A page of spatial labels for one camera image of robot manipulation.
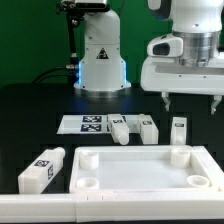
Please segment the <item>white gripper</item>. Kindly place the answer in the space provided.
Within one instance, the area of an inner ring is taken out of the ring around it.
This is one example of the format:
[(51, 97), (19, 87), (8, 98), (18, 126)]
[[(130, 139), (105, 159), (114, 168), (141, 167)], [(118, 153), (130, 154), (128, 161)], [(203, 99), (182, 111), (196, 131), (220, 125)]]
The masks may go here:
[(211, 114), (224, 95), (224, 54), (211, 59), (205, 67), (185, 67), (173, 58), (148, 57), (142, 66), (141, 87), (145, 91), (162, 92), (165, 110), (169, 112), (169, 93), (215, 95)]

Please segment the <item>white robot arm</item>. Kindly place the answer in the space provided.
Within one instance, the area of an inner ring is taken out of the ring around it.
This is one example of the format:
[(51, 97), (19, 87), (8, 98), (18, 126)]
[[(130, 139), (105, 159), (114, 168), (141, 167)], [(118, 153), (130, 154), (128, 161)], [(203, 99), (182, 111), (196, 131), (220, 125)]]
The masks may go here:
[[(74, 87), (95, 97), (130, 86), (119, 54), (119, 18), (107, 0), (75, 0), (86, 13), (85, 56)], [(213, 107), (224, 97), (224, 52), (218, 50), (224, 0), (148, 0), (151, 13), (173, 22), (170, 34), (153, 39), (140, 84), (143, 90), (212, 95)]]

